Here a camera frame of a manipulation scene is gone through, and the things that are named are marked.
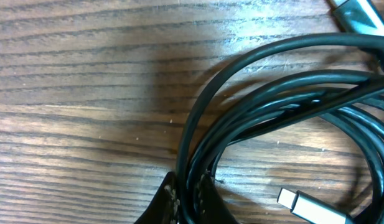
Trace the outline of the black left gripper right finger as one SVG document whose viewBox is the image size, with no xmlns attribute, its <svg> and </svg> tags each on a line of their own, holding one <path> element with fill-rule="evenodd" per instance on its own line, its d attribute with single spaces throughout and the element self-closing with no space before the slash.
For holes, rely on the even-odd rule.
<svg viewBox="0 0 384 224">
<path fill-rule="evenodd" d="M 199 224 L 238 224 L 218 193 L 209 174 L 203 174 L 198 184 Z"/>
</svg>

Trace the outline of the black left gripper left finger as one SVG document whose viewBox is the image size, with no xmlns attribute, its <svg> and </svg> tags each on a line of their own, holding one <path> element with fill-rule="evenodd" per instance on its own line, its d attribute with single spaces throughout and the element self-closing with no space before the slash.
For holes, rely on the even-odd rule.
<svg viewBox="0 0 384 224">
<path fill-rule="evenodd" d="M 176 174 L 168 172 L 151 203 L 135 224 L 177 224 L 178 206 Z"/>
</svg>

